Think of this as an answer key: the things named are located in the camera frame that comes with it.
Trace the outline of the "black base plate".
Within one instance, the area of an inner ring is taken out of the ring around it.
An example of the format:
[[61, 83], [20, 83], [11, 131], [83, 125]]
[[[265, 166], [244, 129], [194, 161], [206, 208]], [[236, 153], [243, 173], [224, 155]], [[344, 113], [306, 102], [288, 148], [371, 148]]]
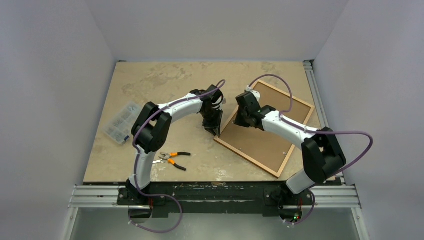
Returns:
[[129, 182], [119, 188], [117, 205], [135, 209], [140, 218], [184, 214], [257, 214], [292, 222], [314, 205], [309, 189], [291, 193], [284, 181], [152, 182], [138, 192]]

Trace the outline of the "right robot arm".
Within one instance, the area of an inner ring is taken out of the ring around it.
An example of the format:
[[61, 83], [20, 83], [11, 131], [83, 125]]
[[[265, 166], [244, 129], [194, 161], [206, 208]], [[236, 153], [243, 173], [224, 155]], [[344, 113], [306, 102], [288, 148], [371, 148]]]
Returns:
[[269, 105], [260, 106], [257, 91], [245, 91], [236, 97], [238, 110], [235, 125], [256, 128], [276, 134], [301, 150], [303, 168], [291, 176], [280, 196], [288, 204], [300, 198], [301, 192], [325, 182], [347, 163], [334, 131], [300, 124]]

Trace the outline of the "small silver wrench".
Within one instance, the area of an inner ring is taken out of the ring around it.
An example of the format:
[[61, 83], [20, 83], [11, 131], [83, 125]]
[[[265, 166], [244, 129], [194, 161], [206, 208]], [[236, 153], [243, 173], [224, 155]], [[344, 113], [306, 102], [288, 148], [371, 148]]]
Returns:
[[166, 160], [163, 160], [163, 159], [158, 159], [158, 160], [155, 160], [155, 161], [153, 161], [153, 164], [159, 164], [159, 163], [165, 163], [166, 162]]

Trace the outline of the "clear plastic organizer box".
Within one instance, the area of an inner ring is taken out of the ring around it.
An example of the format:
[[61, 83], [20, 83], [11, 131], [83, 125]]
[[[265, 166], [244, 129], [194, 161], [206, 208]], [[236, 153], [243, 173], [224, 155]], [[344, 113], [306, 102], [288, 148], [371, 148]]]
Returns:
[[129, 141], [131, 129], [141, 113], [141, 106], [130, 101], [106, 125], [102, 132], [116, 144], [124, 145]]

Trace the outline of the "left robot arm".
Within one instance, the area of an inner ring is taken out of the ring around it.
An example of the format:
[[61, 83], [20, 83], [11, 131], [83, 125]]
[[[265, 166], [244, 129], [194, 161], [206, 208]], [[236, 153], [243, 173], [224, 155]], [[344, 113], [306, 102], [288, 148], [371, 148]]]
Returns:
[[194, 89], [169, 103], [148, 102], [144, 105], [131, 129], [136, 155], [133, 173], [127, 182], [132, 201], [142, 205], [153, 197], [147, 189], [151, 183], [153, 162], [168, 138], [172, 123], [192, 114], [200, 114], [204, 129], [215, 137], [219, 136], [224, 99], [220, 87], [211, 85], [206, 90]]

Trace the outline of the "wooden picture frame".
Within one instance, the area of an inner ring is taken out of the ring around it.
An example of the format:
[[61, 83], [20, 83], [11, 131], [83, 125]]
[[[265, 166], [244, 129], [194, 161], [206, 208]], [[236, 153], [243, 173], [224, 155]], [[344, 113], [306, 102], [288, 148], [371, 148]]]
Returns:
[[220, 136], [214, 140], [254, 164], [275, 178], [279, 178], [294, 149], [301, 149], [306, 134], [280, 119], [280, 111], [292, 107], [284, 117], [300, 126], [305, 126], [315, 111], [312, 104], [272, 86], [262, 80], [252, 85], [252, 92], [259, 93], [257, 102], [247, 100], [246, 107], [253, 107], [258, 127], [236, 125], [236, 119], [247, 115], [246, 108], [239, 107], [230, 115], [222, 127]]

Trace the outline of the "aluminium rail frame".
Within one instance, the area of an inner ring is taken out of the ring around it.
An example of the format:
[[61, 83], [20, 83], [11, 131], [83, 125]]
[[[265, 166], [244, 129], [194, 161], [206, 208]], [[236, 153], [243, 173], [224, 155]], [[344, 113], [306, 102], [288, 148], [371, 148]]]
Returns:
[[225, 79], [223, 119], [234, 111], [235, 97], [256, 77], [283, 77], [293, 94], [313, 107], [308, 123], [328, 124], [311, 63], [305, 62], [119, 62], [115, 66], [99, 128], [83, 178], [73, 190], [63, 240], [367, 240], [354, 186], [314, 188], [312, 214], [297, 226], [259, 214], [191, 214], [169, 233], [150, 233], [128, 223], [128, 210], [117, 205], [119, 182], [130, 174], [134, 151], [120, 146], [102, 127], [129, 101], [169, 102], [192, 89], [206, 89]]

